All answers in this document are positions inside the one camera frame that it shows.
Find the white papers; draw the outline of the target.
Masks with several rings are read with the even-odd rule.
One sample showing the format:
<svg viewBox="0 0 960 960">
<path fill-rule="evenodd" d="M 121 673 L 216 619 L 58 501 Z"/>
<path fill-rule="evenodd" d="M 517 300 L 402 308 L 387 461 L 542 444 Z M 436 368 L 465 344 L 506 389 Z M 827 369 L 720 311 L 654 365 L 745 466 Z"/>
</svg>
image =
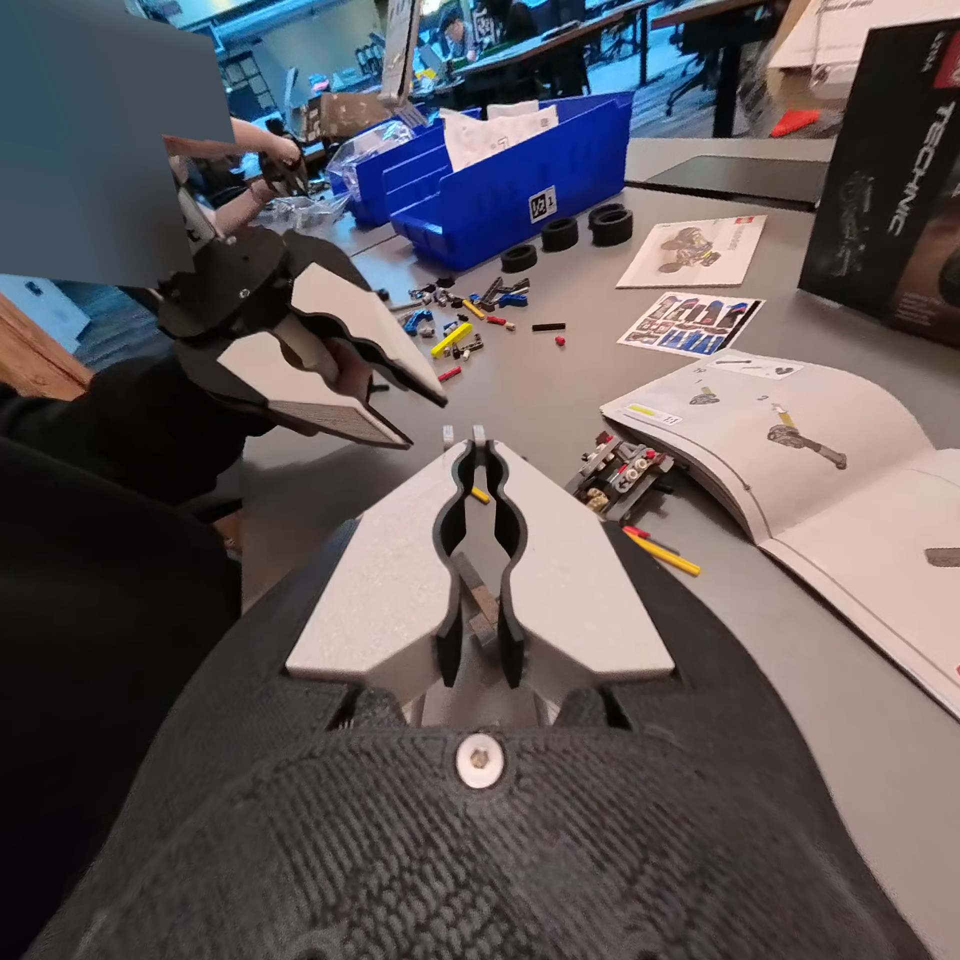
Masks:
<svg viewBox="0 0 960 960">
<path fill-rule="evenodd" d="M 528 101 L 493 104 L 492 107 L 494 115 L 490 119 L 475 118 L 451 109 L 439 110 L 438 119 L 442 123 L 452 173 L 536 138 L 560 123 L 555 104 L 541 106 L 538 102 Z"/>
</svg>

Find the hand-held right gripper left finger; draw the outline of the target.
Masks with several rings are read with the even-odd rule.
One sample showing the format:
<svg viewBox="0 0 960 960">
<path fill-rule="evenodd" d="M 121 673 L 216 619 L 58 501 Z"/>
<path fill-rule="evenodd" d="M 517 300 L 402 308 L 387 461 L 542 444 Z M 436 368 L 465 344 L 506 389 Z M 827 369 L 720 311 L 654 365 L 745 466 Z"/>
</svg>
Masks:
<svg viewBox="0 0 960 960">
<path fill-rule="evenodd" d="M 291 677 L 387 691 L 423 725 L 426 694 L 461 665 L 453 558 L 475 470 L 476 441 L 458 441 L 356 520 L 285 661 Z"/>
</svg>

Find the person's left forearm black sleeve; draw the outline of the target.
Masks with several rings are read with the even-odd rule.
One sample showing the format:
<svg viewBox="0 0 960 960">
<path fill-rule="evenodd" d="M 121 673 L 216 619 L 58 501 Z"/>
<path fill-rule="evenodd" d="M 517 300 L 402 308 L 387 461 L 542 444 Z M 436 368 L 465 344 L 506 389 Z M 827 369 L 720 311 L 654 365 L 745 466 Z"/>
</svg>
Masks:
<svg viewBox="0 0 960 960">
<path fill-rule="evenodd" d="M 1 387 L 3 440 L 171 506 L 211 493 L 247 439 L 273 428 L 201 389 L 172 356 L 121 361 L 72 400 Z"/>
</svg>

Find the closed instruction booklet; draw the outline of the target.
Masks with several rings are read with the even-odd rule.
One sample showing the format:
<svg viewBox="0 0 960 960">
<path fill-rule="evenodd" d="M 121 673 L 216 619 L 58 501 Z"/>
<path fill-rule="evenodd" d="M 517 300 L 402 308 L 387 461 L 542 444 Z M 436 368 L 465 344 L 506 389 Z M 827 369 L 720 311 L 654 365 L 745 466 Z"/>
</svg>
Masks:
<svg viewBox="0 0 960 960">
<path fill-rule="evenodd" d="M 617 289 L 734 287 L 746 279 L 764 214 L 656 224 Z"/>
</svg>

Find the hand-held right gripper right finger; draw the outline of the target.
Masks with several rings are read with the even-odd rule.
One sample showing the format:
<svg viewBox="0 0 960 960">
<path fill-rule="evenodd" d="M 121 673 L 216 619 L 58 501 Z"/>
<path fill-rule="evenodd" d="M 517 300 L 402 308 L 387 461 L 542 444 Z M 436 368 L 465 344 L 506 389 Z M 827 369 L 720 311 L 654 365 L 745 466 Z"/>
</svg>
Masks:
<svg viewBox="0 0 960 960">
<path fill-rule="evenodd" d="M 618 531 L 500 440 L 485 443 L 503 675 L 548 727 L 577 690 L 660 681 L 675 660 L 615 541 Z"/>
</svg>

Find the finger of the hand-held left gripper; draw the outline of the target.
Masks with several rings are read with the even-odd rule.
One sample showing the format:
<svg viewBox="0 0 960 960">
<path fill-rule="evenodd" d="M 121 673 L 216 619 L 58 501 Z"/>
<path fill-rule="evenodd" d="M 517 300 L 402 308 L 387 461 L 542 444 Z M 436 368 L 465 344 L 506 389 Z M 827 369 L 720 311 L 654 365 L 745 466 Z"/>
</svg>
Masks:
<svg viewBox="0 0 960 960">
<path fill-rule="evenodd" d="M 431 362 L 353 261 L 310 262 L 293 281 L 291 306 L 318 325 L 318 337 L 348 342 L 398 386 L 438 407 L 448 405 Z"/>
<path fill-rule="evenodd" d="M 337 368 L 322 339 L 295 336 L 305 355 L 276 333 L 259 332 L 234 341 L 217 365 L 265 402 L 281 426 L 306 436 L 325 434 L 361 446 L 408 450 L 412 440 L 369 402 L 332 390 Z"/>
</svg>

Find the dark grey lego beam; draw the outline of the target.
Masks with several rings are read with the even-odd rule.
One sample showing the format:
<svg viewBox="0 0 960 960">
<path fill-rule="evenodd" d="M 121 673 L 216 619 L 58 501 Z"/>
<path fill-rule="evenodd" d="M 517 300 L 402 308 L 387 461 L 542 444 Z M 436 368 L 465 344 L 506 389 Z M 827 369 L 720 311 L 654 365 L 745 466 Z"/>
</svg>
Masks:
<svg viewBox="0 0 960 960">
<path fill-rule="evenodd" d="M 463 551 L 454 554 L 452 561 L 461 579 L 461 610 L 466 637 L 482 657 L 492 663 L 499 657 L 498 598 Z"/>
</svg>

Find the pile of loose lego pieces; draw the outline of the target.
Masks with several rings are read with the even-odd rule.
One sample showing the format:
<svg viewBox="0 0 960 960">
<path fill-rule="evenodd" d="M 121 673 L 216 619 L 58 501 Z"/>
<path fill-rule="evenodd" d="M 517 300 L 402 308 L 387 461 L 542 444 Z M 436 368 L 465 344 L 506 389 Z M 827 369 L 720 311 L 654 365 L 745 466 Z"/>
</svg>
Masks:
<svg viewBox="0 0 960 960">
<path fill-rule="evenodd" d="M 519 331 L 517 314 L 529 306 L 531 279 L 522 277 L 508 282 L 498 276 L 483 294 L 459 295 L 452 286 L 437 281 L 412 289 L 404 302 L 394 302 L 387 292 L 378 293 L 383 305 L 416 346 L 422 347 L 427 357 L 436 363 L 466 361 L 485 346 L 489 330 L 515 335 Z M 470 322 L 473 330 L 462 341 L 454 344 L 438 358 L 430 349 L 447 330 Z"/>
</svg>

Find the large blue plastic bin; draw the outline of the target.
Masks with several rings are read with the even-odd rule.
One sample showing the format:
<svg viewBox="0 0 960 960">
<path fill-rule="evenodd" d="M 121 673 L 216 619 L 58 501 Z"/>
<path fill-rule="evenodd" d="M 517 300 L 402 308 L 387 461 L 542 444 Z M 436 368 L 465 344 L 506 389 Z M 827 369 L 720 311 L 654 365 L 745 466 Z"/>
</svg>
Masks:
<svg viewBox="0 0 960 960">
<path fill-rule="evenodd" d="M 420 257 L 463 272 L 585 212 L 625 186 L 633 103 L 633 91 L 540 101 L 555 124 L 461 170 L 410 182 L 391 226 Z"/>
</svg>

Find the white printed instruction poster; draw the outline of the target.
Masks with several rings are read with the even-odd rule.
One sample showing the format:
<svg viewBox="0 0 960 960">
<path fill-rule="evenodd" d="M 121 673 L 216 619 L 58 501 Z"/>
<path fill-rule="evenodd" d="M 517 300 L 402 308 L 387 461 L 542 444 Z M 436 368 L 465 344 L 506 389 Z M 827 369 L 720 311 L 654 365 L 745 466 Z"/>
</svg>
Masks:
<svg viewBox="0 0 960 960">
<path fill-rule="evenodd" d="M 784 19 L 786 33 L 775 42 L 769 67 L 807 70 L 812 75 L 856 63 L 867 35 L 895 6 L 882 1 L 807 2 L 794 20 Z"/>
</svg>

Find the clear plastic bag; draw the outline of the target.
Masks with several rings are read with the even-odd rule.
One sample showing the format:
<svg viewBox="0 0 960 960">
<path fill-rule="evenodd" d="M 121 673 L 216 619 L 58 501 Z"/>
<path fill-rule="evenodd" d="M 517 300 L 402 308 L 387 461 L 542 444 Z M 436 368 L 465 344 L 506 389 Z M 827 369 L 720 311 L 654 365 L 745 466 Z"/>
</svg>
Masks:
<svg viewBox="0 0 960 960">
<path fill-rule="evenodd" d="M 390 119 L 344 141 L 332 153 L 325 168 L 330 177 L 345 178 L 366 160 L 394 150 L 416 138 L 414 128 L 402 119 Z"/>
<path fill-rule="evenodd" d="M 336 222 L 351 201 L 349 194 L 277 197 L 264 206 L 252 223 L 276 231 L 309 232 Z"/>
</svg>

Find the open instruction booklet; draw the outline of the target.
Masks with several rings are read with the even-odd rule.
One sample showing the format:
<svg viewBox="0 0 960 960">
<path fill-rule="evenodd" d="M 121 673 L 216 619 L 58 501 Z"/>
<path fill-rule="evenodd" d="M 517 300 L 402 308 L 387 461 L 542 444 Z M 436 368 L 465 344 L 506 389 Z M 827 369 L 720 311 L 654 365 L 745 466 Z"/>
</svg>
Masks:
<svg viewBox="0 0 960 960">
<path fill-rule="evenodd" d="M 959 452 L 845 370 L 736 350 L 600 408 L 959 716 Z"/>
</svg>

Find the brown wooden furniture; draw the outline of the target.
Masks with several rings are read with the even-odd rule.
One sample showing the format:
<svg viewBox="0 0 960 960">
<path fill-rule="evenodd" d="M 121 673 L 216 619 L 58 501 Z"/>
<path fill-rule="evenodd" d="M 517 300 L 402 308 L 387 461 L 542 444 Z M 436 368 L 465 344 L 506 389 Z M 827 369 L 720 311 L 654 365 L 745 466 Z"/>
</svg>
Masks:
<svg viewBox="0 0 960 960">
<path fill-rule="evenodd" d="M 73 401 L 93 373 L 1 295 L 1 382 L 19 396 Z"/>
</svg>

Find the partly built lego chassis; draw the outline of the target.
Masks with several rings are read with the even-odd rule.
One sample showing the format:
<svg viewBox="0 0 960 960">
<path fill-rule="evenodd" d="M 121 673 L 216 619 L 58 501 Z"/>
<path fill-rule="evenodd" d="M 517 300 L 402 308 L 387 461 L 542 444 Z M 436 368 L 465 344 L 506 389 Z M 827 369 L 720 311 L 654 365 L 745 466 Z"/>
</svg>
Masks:
<svg viewBox="0 0 960 960">
<path fill-rule="evenodd" d="M 634 524 L 648 493 L 673 493 L 666 483 L 676 466 L 672 455 L 606 430 L 593 443 L 564 489 L 600 519 L 620 527 Z"/>
</svg>

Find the brown cardboard box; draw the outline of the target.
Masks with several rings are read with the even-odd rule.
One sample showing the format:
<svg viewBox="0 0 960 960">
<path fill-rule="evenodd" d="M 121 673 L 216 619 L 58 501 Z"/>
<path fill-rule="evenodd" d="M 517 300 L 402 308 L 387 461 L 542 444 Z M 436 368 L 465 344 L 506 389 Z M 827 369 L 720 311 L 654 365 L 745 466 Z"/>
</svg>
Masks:
<svg viewBox="0 0 960 960">
<path fill-rule="evenodd" d="M 299 109 L 299 141 L 343 142 L 390 120 L 394 114 L 374 92 L 323 92 Z"/>
</svg>

